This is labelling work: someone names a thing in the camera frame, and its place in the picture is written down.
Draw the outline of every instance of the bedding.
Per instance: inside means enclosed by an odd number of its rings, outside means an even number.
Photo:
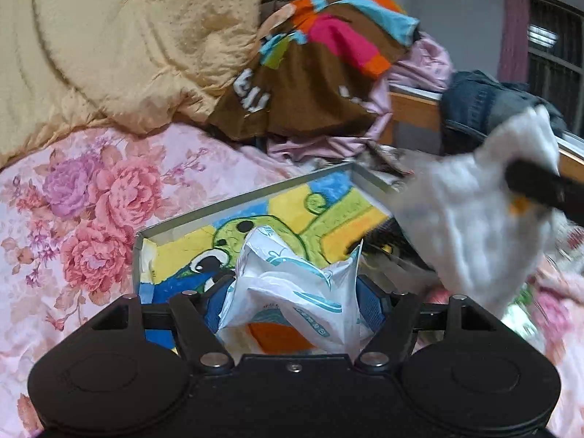
[[[298,174],[184,124],[147,138],[76,132],[1,172],[0,436],[39,429],[28,372],[130,291],[136,231]]]
[[[0,168],[71,131],[201,121],[245,62],[260,0],[0,0]]]

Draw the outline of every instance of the blue patch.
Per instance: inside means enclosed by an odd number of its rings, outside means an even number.
[[[140,295],[140,303],[143,305],[149,305],[152,303],[152,298],[154,296],[153,283],[140,283],[138,287],[138,295]]]
[[[326,198],[326,207],[337,203],[352,187],[347,171],[331,173],[320,179],[310,181],[308,186],[313,193],[321,193]]]
[[[414,43],[414,30],[420,21],[411,16],[384,8],[373,0],[339,0],[336,3],[345,3],[354,6],[404,46]]]
[[[276,46],[276,44],[278,44],[284,38],[285,38],[285,34],[276,34],[276,35],[274,35],[274,37],[268,39],[268,41],[262,45],[262,47],[259,49],[259,54],[262,55],[262,57],[260,59],[260,64],[262,66],[264,65],[264,62],[266,61],[266,59],[268,57],[270,57],[270,54],[274,50],[274,47]]]
[[[172,333],[166,329],[147,329],[146,341],[153,342],[167,349],[174,349],[174,338]]]
[[[154,285],[154,295],[152,303],[167,303],[169,298],[185,291],[186,289],[201,289],[204,288],[205,282],[216,275],[217,272],[194,273],[187,265],[180,269],[172,277],[168,277],[166,281]]]
[[[328,6],[328,2],[326,0],[310,0],[312,2],[312,6],[314,7],[315,12],[319,12],[324,10]]]
[[[308,42],[308,38],[300,30],[291,32],[288,37],[290,38],[291,41],[296,41],[298,44],[306,44]]]
[[[236,212],[229,217],[223,217],[223,219],[217,220],[212,223],[212,226],[215,229],[220,228],[224,223],[229,222],[233,219],[239,219],[240,217],[250,217],[252,215],[267,215],[268,214],[268,201],[264,201],[262,203],[254,204],[246,209],[242,209],[241,211]]]

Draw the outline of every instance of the blue denim jacket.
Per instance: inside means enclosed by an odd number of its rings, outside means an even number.
[[[443,154],[473,151],[510,116],[540,104],[550,114],[552,131],[561,136],[566,130],[562,114],[526,90],[527,84],[502,83],[480,70],[457,72],[440,100]]]

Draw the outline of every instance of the colorful blanket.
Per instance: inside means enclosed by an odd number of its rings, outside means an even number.
[[[160,245],[140,298],[164,303],[185,289],[206,291],[220,269],[235,266],[256,226],[269,225],[295,254],[323,268],[347,258],[350,245],[386,218],[351,185],[347,172],[332,173]],[[147,337],[174,347],[167,331],[148,331]]]
[[[373,83],[412,45],[418,20],[392,0],[295,0],[209,116],[233,140],[363,135]]]

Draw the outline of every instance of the white towel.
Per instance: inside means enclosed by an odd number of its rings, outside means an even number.
[[[551,210],[504,181],[517,158],[558,172],[560,153],[542,106],[499,125],[474,153],[431,164],[392,199],[406,237],[452,293],[497,316],[535,271],[551,240]]]

